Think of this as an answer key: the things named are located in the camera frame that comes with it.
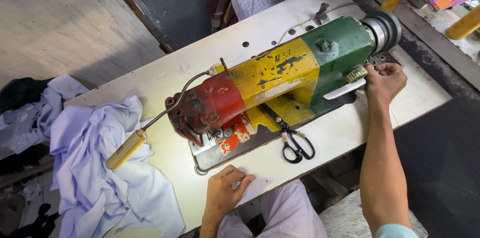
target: red paint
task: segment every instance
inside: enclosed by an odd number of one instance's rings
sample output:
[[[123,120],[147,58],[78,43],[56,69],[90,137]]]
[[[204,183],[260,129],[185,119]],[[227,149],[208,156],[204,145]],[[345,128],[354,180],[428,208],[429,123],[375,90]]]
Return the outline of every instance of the red paint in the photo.
[[[220,129],[245,110],[238,87],[223,71],[185,91],[182,101],[168,113],[168,118],[177,134],[203,147],[197,135]]]
[[[229,152],[237,148],[239,143],[244,143],[250,139],[250,135],[254,134],[254,127],[252,126],[250,119],[246,112],[240,113],[230,121],[223,125],[223,128],[235,127],[231,138],[227,138],[220,144],[220,150],[223,155],[227,155]]]

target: white pants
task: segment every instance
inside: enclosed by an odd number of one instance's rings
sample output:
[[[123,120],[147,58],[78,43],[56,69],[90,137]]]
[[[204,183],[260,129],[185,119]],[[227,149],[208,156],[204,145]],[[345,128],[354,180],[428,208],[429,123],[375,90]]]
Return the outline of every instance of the white pants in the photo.
[[[260,202],[267,224],[257,238],[327,238],[324,225],[299,179],[262,197]],[[254,236],[239,217],[228,214],[220,224],[217,238]]]

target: light blue shirt sleeve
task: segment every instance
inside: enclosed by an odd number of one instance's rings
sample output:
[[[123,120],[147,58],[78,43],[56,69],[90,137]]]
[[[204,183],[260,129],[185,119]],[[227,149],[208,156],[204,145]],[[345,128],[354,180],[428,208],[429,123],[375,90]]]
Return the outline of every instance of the light blue shirt sleeve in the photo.
[[[378,228],[375,238],[418,238],[418,236],[405,226],[386,224]]]

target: hand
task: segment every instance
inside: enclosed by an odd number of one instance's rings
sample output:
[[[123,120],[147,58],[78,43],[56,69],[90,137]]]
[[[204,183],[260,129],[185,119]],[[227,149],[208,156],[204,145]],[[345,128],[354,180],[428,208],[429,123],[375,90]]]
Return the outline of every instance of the hand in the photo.
[[[388,111],[393,98],[405,87],[407,76],[397,63],[365,64],[368,71],[367,97],[369,108]]]
[[[207,204],[202,220],[220,224],[225,215],[233,210],[242,199],[243,192],[253,180],[255,180],[254,175],[247,175],[232,165],[228,165],[210,177],[208,179]],[[239,181],[240,184],[237,189],[233,190],[232,184],[235,181]]]

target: white table top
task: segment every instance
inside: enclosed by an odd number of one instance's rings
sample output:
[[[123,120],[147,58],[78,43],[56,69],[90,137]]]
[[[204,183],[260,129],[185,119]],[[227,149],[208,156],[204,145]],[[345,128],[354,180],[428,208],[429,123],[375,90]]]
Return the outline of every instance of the white table top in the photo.
[[[165,110],[165,98],[179,92],[194,75],[207,70],[223,57],[227,66],[248,60],[250,57],[272,48],[272,41],[279,41],[291,26],[312,18],[322,2],[334,8],[351,0],[287,0],[195,42],[181,50],[162,57],[129,74],[66,102],[66,105],[91,105],[121,103],[132,95],[141,100],[142,118],[153,117]],[[362,19],[365,13],[356,5],[339,8],[327,14],[330,20],[341,15]],[[305,32],[305,27],[318,26],[314,21],[301,25],[294,36],[287,34],[284,42]],[[244,48],[242,43],[249,42]],[[404,66],[408,76],[407,86],[390,106],[393,127],[405,124],[426,112],[444,104],[451,97],[445,92],[403,49],[396,46],[392,55]],[[205,78],[194,82],[191,87]],[[368,109],[366,99],[359,97],[301,128],[314,144],[317,155],[312,160],[290,164],[281,156],[280,139],[241,155],[227,164],[255,174],[239,204],[248,202],[269,190],[355,149],[367,140]],[[147,131],[147,143],[155,154],[149,163],[172,182],[186,224],[186,232],[201,225],[206,203],[207,180],[224,166],[211,170],[205,176],[194,171],[194,161],[187,140],[173,132],[168,118],[163,117]],[[115,236],[158,236],[153,227],[124,229]]]

